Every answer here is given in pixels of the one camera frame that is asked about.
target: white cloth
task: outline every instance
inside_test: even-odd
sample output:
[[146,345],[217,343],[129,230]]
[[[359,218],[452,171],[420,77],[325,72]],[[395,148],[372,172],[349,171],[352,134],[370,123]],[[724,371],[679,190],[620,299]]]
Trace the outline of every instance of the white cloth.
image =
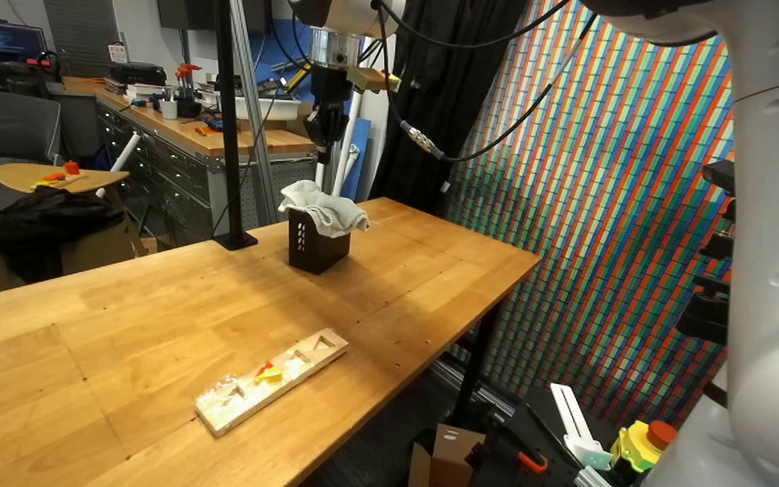
[[349,198],[325,194],[314,182],[302,179],[280,190],[280,211],[305,211],[325,237],[341,237],[367,228],[367,213]]

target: office chair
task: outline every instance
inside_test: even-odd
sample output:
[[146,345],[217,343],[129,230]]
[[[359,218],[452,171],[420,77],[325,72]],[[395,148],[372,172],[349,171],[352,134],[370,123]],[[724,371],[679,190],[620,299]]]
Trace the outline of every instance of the office chair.
[[0,92],[0,157],[59,161],[61,106],[42,98]]

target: wooden tabletop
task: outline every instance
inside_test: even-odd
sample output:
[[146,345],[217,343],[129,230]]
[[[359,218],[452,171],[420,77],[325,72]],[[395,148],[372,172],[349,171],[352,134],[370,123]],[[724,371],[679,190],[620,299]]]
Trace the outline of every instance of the wooden tabletop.
[[38,164],[38,161],[0,161],[0,184],[13,190],[13,191],[36,191],[38,184],[45,187],[59,187],[73,194],[77,191],[94,191],[99,187],[110,187],[122,179],[128,179],[128,171],[77,171],[75,176],[68,176],[61,182],[45,182],[50,172],[64,172],[61,167],[53,164]]
[[[109,92],[99,77],[64,77],[64,92],[94,95],[110,110],[118,110],[123,119],[132,119],[148,126],[152,132],[169,138],[172,144],[180,144],[205,157],[217,157],[217,159],[225,157],[222,132],[209,129],[205,122],[201,119],[164,119],[153,109],[128,106],[128,100],[115,92]],[[265,144],[267,144],[270,157],[314,153],[311,138],[302,138],[283,126],[267,126]],[[252,129],[245,126],[238,129],[238,152],[244,159],[252,157],[253,152],[253,138],[252,138]]]
[[[295,485],[522,280],[535,253],[393,201],[322,276],[194,243],[0,293],[0,485]],[[334,328],[349,349],[233,433],[194,397]]]

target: colorful pixelated backdrop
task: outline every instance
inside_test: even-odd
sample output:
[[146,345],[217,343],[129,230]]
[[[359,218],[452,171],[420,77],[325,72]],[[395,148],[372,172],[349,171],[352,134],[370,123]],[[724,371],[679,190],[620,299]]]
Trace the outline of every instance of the colorful pixelated backdrop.
[[[522,25],[548,6],[533,0]],[[558,75],[589,15],[571,6],[508,49],[467,148]],[[697,248],[724,211],[700,167],[729,153],[724,44],[658,49],[597,19],[529,122],[452,176],[448,218],[544,257],[505,306],[487,379],[514,395],[566,382],[614,425],[682,421],[723,363],[674,325],[693,276],[727,276]]]

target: workbench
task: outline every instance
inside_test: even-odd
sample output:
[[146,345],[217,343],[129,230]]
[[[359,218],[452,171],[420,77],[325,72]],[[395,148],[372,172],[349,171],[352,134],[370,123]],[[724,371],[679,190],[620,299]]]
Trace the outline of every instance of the workbench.
[[[110,157],[118,157],[132,134],[128,157],[129,179],[118,184],[128,211],[163,245],[180,245],[228,233],[225,140],[202,119],[164,119],[148,106],[129,106],[99,77],[64,77],[64,95],[98,100],[98,123]],[[270,157],[270,191],[297,179],[314,179],[314,144],[280,122],[265,123]],[[248,123],[238,132],[244,228],[259,218],[253,138]]]
[[[240,252],[202,240],[0,293],[0,485],[297,485],[537,263],[395,201],[361,207],[370,228],[320,276],[270,224]],[[334,363],[209,433],[201,393],[322,328],[349,340]]]

